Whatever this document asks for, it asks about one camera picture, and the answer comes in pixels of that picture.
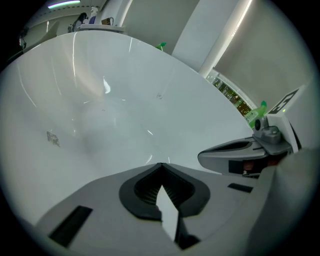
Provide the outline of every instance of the ceiling light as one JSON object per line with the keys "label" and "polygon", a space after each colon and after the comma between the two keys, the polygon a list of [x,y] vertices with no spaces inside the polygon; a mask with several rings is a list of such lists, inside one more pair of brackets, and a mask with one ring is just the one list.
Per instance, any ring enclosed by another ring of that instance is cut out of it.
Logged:
{"label": "ceiling light", "polygon": [[78,4],[78,3],[80,3],[80,0],[66,1],[66,2],[60,2],[60,3],[53,4],[53,5],[49,5],[48,8],[52,9],[52,8],[56,8],[59,6],[73,5],[73,4]]}

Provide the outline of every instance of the black slot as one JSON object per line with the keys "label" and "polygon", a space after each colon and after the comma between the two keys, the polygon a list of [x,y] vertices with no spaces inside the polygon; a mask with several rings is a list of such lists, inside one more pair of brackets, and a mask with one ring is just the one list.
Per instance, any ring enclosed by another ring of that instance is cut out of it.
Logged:
{"label": "black slot", "polygon": [[292,131],[293,131],[293,135],[294,135],[294,138],[295,138],[295,141],[296,141],[296,145],[298,146],[298,150],[301,149],[301,143],[300,143],[300,140],[295,132],[295,129],[292,127],[292,125],[290,124],[291,128],[292,128]]}
{"label": "black slot", "polygon": [[229,160],[228,170],[231,174],[243,174],[244,173],[244,161]]}
{"label": "black slot", "polygon": [[252,173],[252,174],[261,173],[262,170],[268,166],[268,161],[269,161],[269,157],[254,160],[253,168],[249,173]]}
{"label": "black slot", "polygon": [[76,236],[86,219],[92,212],[91,208],[78,206],[49,236],[52,240],[63,247],[68,247]]}
{"label": "black slot", "polygon": [[251,146],[250,141],[239,141],[236,143],[227,144],[218,148],[211,150],[211,152],[226,152],[226,151],[235,151],[243,150]]}
{"label": "black slot", "polygon": [[246,186],[246,185],[241,185],[241,184],[237,184],[237,183],[231,183],[228,188],[234,189],[234,190],[239,190],[239,191],[243,191],[243,192],[247,192],[250,193],[253,189],[252,186]]}

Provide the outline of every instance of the white pillar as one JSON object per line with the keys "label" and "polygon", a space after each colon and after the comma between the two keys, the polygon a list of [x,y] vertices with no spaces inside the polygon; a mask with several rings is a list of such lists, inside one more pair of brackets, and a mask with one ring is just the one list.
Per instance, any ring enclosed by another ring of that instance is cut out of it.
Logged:
{"label": "white pillar", "polygon": [[118,27],[122,27],[122,24],[124,23],[125,17],[127,15],[131,3],[132,0],[122,0],[118,13],[114,18],[114,24]]}
{"label": "white pillar", "polygon": [[235,6],[229,20],[225,24],[222,32],[214,42],[208,56],[199,69],[199,74],[204,78],[206,78],[210,71],[217,65],[218,61],[226,51],[248,9],[250,8],[252,1],[253,0],[239,0]]}
{"label": "white pillar", "polygon": [[200,0],[172,56],[199,71],[239,0]]}

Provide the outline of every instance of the spray bottle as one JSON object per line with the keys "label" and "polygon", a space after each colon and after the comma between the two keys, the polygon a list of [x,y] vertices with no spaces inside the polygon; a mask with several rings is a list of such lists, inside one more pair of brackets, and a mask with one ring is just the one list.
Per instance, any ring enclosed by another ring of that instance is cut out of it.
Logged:
{"label": "spray bottle", "polygon": [[159,49],[160,51],[164,51],[162,47],[164,47],[166,44],[167,44],[166,42],[162,42],[158,44],[155,48]]}
{"label": "spray bottle", "polygon": [[267,112],[267,103],[265,101],[261,102],[261,107],[252,109],[245,116],[244,119],[248,122],[250,127],[253,129],[255,127],[256,119],[263,117]]}
{"label": "spray bottle", "polygon": [[90,21],[89,21],[89,24],[95,24],[95,21],[96,21],[96,16],[97,16],[97,13],[98,13],[98,8],[96,7],[92,7],[91,8],[91,16],[90,16]]}

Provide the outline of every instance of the wall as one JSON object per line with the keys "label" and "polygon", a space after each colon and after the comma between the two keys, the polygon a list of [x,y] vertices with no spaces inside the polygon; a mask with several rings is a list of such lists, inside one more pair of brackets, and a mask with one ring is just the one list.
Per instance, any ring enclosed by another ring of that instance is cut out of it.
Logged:
{"label": "wall", "polygon": [[66,17],[66,16],[73,16],[73,15],[80,15],[81,13],[86,13],[90,18],[91,7],[77,7],[77,8],[62,8],[60,10],[55,10],[48,12],[47,7],[41,8],[37,13],[31,17],[31,19],[27,22],[26,26],[32,28],[36,25],[39,25],[43,22],[47,22],[53,19]]}
{"label": "wall", "polygon": [[106,4],[104,9],[101,11],[101,20],[104,20],[104,19],[110,18],[110,17],[113,17],[115,19],[122,1],[123,0],[110,0]]}
{"label": "wall", "polygon": [[[48,29],[50,29],[50,27],[56,22],[59,21],[59,27],[58,30],[56,32],[57,36],[63,35],[68,33],[68,26],[70,24],[73,24],[76,19],[78,18],[78,14],[77,15],[72,15],[72,16],[65,16],[65,17],[59,17],[59,18],[55,18],[55,19],[51,19],[49,20],[49,26]],[[47,21],[42,22],[38,25],[35,25],[33,27],[31,27],[27,33],[27,35],[24,37],[24,40],[26,42],[26,46],[30,46],[34,43],[36,43],[39,39],[41,39],[45,33],[47,32]]]}
{"label": "wall", "polygon": [[167,45],[172,54],[176,43],[199,0],[133,0],[123,25],[128,35],[152,46]]}
{"label": "wall", "polygon": [[309,50],[270,2],[253,0],[215,69],[268,110],[315,73]]}
{"label": "wall", "polygon": [[213,70],[218,61],[228,48],[233,39],[237,27],[241,25],[253,0],[239,0],[236,4],[231,16],[226,22],[222,32],[214,42],[208,56],[199,69],[199,74],[204,78]]}
{"label": "wall", "polygon": [[239,0],[200,0],[172,56],[199,71]]}
{"label": "wall", "polygon": [[121,27],[132,1],[133,0],[110,0],[104,9],[97,14],[95,23],[101,24],[101,20],[113,17],[113,25]]}

